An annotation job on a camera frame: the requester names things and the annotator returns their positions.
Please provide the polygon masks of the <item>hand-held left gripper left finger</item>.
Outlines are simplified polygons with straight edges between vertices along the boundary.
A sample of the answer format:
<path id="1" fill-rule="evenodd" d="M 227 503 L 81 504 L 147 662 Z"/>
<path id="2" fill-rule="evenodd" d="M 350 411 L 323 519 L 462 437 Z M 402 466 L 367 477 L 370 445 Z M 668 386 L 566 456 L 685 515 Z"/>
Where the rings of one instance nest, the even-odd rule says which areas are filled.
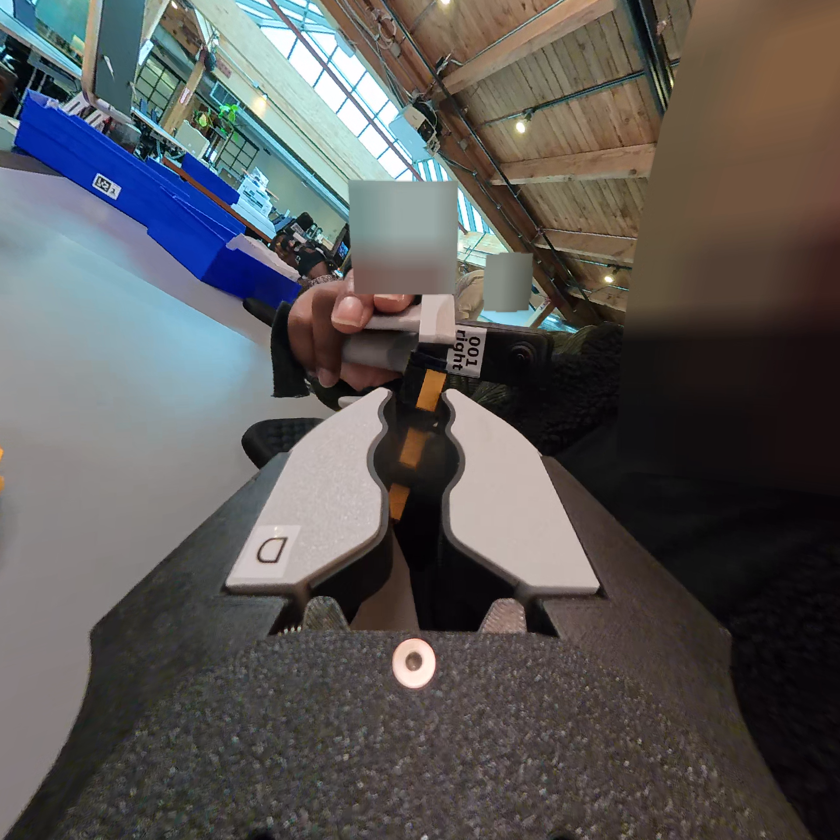
<path id="1" fill-rule="evenodd" d="M 388 431 L 383 387 L 294 445 L 226 579 L 236 595 L 279 595 L 303 611 L 332 597 L 349 623 L 394 623 L 396 540 L 375 470 Z"/>

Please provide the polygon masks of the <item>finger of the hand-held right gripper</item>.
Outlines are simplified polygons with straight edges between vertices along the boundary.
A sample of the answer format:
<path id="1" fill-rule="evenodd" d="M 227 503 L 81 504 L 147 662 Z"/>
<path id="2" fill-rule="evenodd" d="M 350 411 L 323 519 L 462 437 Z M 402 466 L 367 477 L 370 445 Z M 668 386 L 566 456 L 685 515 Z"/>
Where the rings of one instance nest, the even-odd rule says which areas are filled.
<path id="1" fill-rule="evenodd" d="M 421 296 L 416 346 L 409 361 L 424 369 L 446 374 L 448 353 L 456 342 L 455 296 Z"/>

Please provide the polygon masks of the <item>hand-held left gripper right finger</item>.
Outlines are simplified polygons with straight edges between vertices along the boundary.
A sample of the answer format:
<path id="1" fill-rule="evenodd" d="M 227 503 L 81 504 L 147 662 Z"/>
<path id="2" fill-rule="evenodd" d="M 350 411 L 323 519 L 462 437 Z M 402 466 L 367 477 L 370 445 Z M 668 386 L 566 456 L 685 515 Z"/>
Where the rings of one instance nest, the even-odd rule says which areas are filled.
<path id="1" fill-rule="evenodd" d="M 595 595 L 600 582 L 536 447 L 467 395 L 442 397 L 458 457 L 442 498 L 447 541 L 524 604 Z"/>

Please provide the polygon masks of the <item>black and yellow lego strip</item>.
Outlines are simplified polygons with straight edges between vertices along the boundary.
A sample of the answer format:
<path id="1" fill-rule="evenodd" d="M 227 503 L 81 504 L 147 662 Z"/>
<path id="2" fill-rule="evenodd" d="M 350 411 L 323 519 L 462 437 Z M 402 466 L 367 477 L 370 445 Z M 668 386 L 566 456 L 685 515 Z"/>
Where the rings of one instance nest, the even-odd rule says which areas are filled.
<path id="1" fill-rule="evenodd" d="M 416 395 L 409 394 L 398 403 L 398 416 L 405 433 L 398 448 L 395 478 L 388 490 L 390 517 L 399 522 L 402 517 L 427 441 L 436 427 L 436 411 L 446 384 L 443 371 L 425 370 Z"/>

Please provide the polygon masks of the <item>person's right hand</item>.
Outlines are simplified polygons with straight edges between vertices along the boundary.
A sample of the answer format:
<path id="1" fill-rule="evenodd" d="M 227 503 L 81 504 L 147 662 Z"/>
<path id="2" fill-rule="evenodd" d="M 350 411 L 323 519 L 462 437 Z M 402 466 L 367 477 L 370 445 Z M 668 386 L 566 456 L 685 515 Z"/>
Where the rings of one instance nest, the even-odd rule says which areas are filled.
<path id="1" fill-rule="evenodd" d="M 413 295 L 361 294 L 350 270 L 342 280 L 306 290 L 292 305 L 288 318 L 292 354 L 321 386 L 346 384 L 356 392 L 382 386 L 396 378 L 394 372 L 343 361 L 345 340 L 364 330 L 374 315 L 397 314 L 413 302 Z"/>

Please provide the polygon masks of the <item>white packing paper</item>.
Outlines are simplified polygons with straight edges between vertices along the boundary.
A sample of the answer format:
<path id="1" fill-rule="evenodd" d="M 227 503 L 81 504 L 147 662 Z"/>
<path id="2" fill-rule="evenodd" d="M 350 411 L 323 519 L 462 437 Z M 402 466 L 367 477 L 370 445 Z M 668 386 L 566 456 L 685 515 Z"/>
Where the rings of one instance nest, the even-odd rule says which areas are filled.
<path id="1" fill-rule="evenodd" d="M 277 255 L 277 253 L 275 253 L 275 251 L 259 239 L 239 234 L 227 242 L 226 247 L 227 249 L 238 251 L 250 256 L 263 265 L 272 268 L 282 276 L 295 282 L 299 282 L 300 275 L 297 268 L 286 263 Z"/>

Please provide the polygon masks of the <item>white ceiling device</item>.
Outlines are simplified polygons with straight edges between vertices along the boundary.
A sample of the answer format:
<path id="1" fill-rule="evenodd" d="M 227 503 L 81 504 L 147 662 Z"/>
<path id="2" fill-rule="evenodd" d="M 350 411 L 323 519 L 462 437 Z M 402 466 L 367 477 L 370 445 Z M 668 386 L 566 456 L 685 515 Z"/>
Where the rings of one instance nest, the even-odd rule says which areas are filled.
<path id="1" fill-rule="evenodd" d="M 432 160 L 440 148 L 442 124 L 428 101 L 417 97 L 399 111 L 388 130 L 409 153 L 413 163 Z"/>

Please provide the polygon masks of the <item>person's dark clothing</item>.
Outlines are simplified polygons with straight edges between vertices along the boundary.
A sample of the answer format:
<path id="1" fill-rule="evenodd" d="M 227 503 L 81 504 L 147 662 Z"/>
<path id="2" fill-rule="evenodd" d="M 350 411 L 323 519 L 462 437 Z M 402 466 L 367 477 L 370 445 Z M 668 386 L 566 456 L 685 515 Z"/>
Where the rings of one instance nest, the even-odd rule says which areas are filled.
<path id="1" fill-rule="evenodd" d="M 839 838 L 838 497 L 639 474 L 616 448 L 623 332 L 549 334 L 537 441 L 729 630 L 750 733 L 815 838 Z"/>

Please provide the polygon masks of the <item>green potted plant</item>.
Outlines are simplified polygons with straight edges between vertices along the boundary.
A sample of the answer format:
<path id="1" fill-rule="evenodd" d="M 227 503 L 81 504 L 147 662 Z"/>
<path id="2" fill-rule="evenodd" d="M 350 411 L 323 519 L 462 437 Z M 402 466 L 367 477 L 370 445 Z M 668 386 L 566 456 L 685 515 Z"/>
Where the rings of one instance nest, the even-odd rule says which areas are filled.
<path id="1" fill-rule="evenodd" d="M 207 140 L 228 140 L 235 133 L 238 113 L 237 102 L 223 104 L 216 109 L 199 103 L 192 112 L 191 125 Z"/>

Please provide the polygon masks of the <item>stacked blue plastic bins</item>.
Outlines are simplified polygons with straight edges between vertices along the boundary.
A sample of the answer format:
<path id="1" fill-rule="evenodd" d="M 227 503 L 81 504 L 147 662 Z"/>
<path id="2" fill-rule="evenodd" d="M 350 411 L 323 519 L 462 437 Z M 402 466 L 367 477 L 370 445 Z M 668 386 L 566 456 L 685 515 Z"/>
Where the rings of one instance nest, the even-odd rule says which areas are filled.
<path id="1" fill-rule="evenodd" d="M 226 247 L 245 226 L 185 184 L 163 174 L 93 129 L 57 101 L 31 91 L 19 114 L 16 146 L 105 204 L 146 227 L 148 236 L 205 284 L 278 308 L 293 302 L 297 282 Z"/>

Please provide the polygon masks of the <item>dark panel with wooden rim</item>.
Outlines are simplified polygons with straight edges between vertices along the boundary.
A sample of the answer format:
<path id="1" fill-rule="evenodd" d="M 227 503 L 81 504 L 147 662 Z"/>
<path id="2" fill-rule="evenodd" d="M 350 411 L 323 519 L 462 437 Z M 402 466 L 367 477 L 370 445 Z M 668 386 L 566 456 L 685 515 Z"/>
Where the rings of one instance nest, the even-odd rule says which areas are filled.
<path id="1" fill-rule="evenodd" d="M 90 1 L 81 90 L 92 107 L 131 122 L 133 83 L 143 34 L 144 1 Z"/>

